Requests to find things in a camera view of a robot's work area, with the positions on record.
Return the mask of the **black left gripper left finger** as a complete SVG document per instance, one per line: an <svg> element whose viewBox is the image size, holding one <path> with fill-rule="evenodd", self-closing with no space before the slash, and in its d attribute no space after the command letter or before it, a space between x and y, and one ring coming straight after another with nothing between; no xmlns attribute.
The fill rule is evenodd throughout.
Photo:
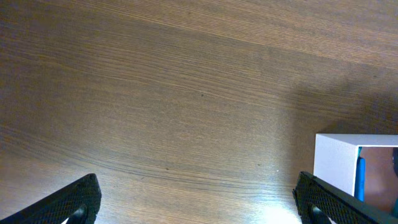
<svg viewBox="0 0 398 224"><path fill-rule="evenodd" d="M101 205L95 174L87 174L51 195L1 220L1 223L94 224Z"/></svg>

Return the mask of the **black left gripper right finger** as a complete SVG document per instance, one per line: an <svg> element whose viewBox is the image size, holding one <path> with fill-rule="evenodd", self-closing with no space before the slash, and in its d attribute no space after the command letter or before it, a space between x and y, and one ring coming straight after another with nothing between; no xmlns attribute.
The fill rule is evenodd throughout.
<svg viewBox="0 0 398 224"><path fill-rule="evenodd" d="M292 191L302 223L397 223L397 218L365 204L309 172Z"/></svg>

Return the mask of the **blue disposable razor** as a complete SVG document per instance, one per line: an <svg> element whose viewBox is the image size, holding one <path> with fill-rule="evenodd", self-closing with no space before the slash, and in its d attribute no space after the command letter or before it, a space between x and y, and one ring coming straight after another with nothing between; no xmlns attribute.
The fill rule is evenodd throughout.
<svg viewBox="0 0 398 224"><path fill-rule="evenodd" d="M360 201L364 201L364 189L365 189L365 171L366 161L364 158L359 157L356 165L356 177L354 186L354 197Z"/></svg>

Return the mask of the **teal mouthwash bottle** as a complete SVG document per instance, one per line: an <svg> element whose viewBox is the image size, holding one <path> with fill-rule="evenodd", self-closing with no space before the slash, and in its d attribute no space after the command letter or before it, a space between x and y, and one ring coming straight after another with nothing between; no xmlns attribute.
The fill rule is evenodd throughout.
<svg viewBox="0 0 398 224"><path fill-rule="evenodd" d="M398 199L396 200L396 202L392 208L391 215L395 218L398 218Z"/></svg>

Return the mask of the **dark blue spray bottle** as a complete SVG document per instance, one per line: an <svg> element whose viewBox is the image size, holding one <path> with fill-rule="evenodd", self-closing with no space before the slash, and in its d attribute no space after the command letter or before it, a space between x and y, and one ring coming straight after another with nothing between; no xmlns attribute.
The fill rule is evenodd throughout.
<svg viewBox="0 0 398 224"><path fill-rule="evenodd" d="M392 163L393 170L396 176L398 176L398 148L394 147L392 151Z"/></svg>

